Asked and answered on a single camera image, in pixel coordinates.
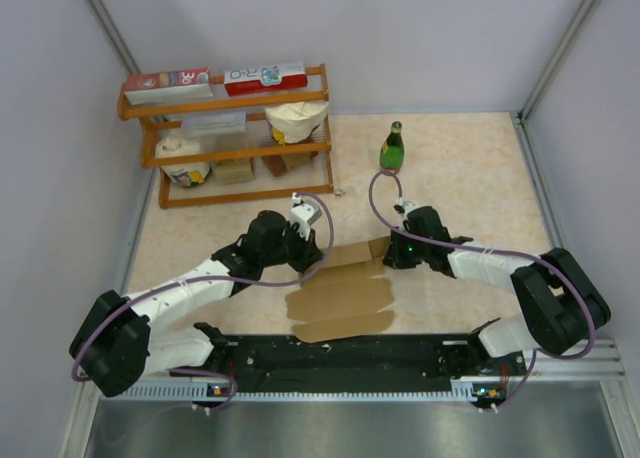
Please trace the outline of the brown cardboard box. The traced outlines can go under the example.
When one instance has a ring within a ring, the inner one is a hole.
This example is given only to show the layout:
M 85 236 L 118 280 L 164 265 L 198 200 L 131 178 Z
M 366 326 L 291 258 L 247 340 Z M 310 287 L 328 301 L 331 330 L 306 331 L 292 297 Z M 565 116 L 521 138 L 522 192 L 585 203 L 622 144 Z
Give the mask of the brown cardboard box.
M 320 343 L 379 334 L 395 319 L 382 259 L 388 237 L 333 248 L 325 266 L 286 296 L 293 335 Z

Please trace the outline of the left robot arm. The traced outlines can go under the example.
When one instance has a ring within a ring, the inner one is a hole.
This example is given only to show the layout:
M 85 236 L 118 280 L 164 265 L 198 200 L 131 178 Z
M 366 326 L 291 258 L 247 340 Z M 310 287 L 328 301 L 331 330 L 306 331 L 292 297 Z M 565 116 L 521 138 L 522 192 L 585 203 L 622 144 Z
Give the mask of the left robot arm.
M 245 234 L 191 271 L 131 296 L 102 293 L 69 347 L 73 379 L 91 381 L 104 396 L 114 397 L 158 371 L 220 372 L 227 360 L 222 345 L 200 329 L 179 336 L 167 334 L 167 328 L 203 305 L 262 285 L 269 267 L 306 272 L 323 258 L 312 227 L 321 215 L 308 202 L 293 206 L 289 216 L 264 210 Z

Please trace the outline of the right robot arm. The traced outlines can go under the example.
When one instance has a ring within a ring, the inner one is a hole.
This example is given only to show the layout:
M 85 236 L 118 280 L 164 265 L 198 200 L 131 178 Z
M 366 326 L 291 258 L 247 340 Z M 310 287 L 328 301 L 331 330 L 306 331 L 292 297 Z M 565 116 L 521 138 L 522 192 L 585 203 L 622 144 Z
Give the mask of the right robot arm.
M 469 335 L 466 358 L 474 371 L 490 373 L 515 352 L 561 355 L 609 322 L 608 304 L 567 250 L 535 256 L 485 248 L 469 237 L 451 237 L 430 206 L 399 200 L 394 209 L 401 225 L 391 230 L 385 266 L 426 264 L 450 278 L 512 293 L 519 303 L 518 315 L 490 321 Z

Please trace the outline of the clear plastic box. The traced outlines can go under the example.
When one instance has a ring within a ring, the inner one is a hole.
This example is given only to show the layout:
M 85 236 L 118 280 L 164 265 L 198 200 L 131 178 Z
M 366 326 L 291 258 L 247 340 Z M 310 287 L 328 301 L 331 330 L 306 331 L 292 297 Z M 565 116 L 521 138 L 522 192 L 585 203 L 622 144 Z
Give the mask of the clear plastic box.
M 194 114 L 182 119 L 182 130 L 190 137 L 241 134 L 247 131 L 244 111 Z

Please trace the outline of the brown block on shelf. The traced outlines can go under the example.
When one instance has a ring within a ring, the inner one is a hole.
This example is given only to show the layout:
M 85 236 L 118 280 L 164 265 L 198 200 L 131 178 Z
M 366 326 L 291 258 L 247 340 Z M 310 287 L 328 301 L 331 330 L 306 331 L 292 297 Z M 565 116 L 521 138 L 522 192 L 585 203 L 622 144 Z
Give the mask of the brown block on shelf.
M 262 156 L 261 159 L 273 177 L 281 177 L 311 162 L 317 151 Z

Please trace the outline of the green glass bottle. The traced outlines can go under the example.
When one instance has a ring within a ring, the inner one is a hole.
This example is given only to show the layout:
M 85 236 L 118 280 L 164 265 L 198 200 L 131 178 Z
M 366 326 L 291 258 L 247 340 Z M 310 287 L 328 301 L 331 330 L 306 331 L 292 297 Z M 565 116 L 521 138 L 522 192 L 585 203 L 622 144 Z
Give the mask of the green glass bottle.
M 402 138 L 402 123 L 394 121 L 391 124 L 390 132 L 379 153 L 379 166 L 382 169 L 399 172 L 405 158 L 405 148 Z

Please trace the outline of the tan block on shelf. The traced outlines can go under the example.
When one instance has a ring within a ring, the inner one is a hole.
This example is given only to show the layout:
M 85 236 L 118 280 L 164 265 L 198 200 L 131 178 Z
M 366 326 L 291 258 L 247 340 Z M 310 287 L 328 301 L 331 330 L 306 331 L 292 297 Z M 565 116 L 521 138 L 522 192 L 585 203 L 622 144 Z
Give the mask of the tan block on shelf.
M 215 179 L 221 184 L 243 183 L 253 179 L 250 158 L 219 160 L 213 163 Z

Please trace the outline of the white bag upper shelf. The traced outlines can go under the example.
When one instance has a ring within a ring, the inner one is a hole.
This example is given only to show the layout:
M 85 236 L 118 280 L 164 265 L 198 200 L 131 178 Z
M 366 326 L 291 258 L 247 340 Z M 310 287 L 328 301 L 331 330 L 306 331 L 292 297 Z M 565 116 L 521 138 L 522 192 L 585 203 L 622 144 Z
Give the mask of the white bag upper shelf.
M 285 103 L 265 108 L 271 137 L 280 145 L 308 139 L 327 116 L 327 101 Z

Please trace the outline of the red white carton right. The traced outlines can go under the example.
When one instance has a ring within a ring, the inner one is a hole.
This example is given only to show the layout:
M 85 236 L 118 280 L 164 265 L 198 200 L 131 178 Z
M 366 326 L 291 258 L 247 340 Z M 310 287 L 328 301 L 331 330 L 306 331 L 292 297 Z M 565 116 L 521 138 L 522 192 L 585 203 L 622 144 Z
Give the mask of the red white carton right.
M 243 96 L 305 88 L 308 77 L 302 62 L 260 65 L 226 71 L 223 85 L 229 96 Z

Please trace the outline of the red white carton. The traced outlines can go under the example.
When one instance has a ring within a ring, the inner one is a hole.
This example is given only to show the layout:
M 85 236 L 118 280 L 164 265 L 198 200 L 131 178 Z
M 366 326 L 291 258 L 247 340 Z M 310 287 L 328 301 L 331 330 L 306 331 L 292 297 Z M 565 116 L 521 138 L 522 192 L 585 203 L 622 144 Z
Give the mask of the red white carton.
M 123 93 L 132 105 L 211 98 L 209 71 L 205 67 L 130 75 L 123 85 Z
M 302 62 L 260 65 L 226 71 L 223 85 L 229 96 L 243 96 L 305 88 L 308 77 Z

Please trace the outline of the red white carton left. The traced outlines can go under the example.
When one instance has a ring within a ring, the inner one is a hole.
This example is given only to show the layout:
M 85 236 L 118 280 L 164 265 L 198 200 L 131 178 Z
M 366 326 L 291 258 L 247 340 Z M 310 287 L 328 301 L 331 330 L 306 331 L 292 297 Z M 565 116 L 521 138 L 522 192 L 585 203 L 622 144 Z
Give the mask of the red white carton left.
M 211 98 L 209 71 L 205 67 L 130 75 L 123 85 L 123 93 L 132 105 Z

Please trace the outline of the orange wooden shelf rack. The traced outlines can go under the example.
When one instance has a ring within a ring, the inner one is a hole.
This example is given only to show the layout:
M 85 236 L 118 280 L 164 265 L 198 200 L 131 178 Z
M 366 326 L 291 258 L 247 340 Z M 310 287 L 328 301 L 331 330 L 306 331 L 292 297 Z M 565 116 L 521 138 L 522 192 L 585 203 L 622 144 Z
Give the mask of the orange wooden shelf rack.
M 314 194 L 332 193 L 335 191 L 334 176 L 331 163 L 331 131 L 329 119 L 312 135 L 299 143 L 290 145 L 277 144 L 267 134 L 267 120 L 264 108 L 271 105 L 285 103 L 328 101 L 329 82 L 324 64 L 308 67 L 308 77 L 317 76 L 320 88 L 316 91 L 291 89 L 277 93 L 243 95 L 222 100 L 209 100 L 193 103 L 166 105 L 132 105 L 124 93 L 119 94 L 117 113 L 121 120 L 137 119 L 142 129 L 142 145 L 140 163 L 144 168 L 161 168 L 179 164 L 199 162 L 214 163 L 219 160 L 250 158 L 261 160 L 262 156 L 284 155 L 288 153 L 304 153 L 317 151 L 324 156 L 326 182 L 321 185 L 295 183 L 287 188 L 276 189 L 271 178 L 261 178 L 259 181 L 265 187 L 258 191 L 245 191 L 227 194 L 209 194 L 204 196 L 189 195 L 185 198 L 171 196 L 172 182 L 165 173 L 159 178 L 158 203 L 162 209 L 184 208 L 192 206 L 218 205 L 242 201 L 256 201 L 283 198 L 293 193 L 310 192 Z M 166 132 L 181 128 L 181 120 L 169 120 L 169 115 L 192 114 L 196 112 L 226 112 L 230 110 L 244 110 L 247 112 L 247 133 L 240 140 L 233 141 L 225 136 L 215 136 L 214 149 L 193 155 L 160 158 L 155 154 L 156 145 Z

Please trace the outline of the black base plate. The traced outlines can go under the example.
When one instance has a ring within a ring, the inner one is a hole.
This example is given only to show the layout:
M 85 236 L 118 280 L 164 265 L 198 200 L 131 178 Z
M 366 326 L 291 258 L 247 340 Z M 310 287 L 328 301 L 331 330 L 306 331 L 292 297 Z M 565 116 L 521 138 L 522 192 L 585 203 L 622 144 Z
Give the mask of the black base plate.
M 381 334 L 322 343 L 293 335 L 228 335 L 199 367 L 240 391 L 444 391 L 453 379 L 500 383 L 525 372 L 523 355 L 490 358 L 461 334 Z

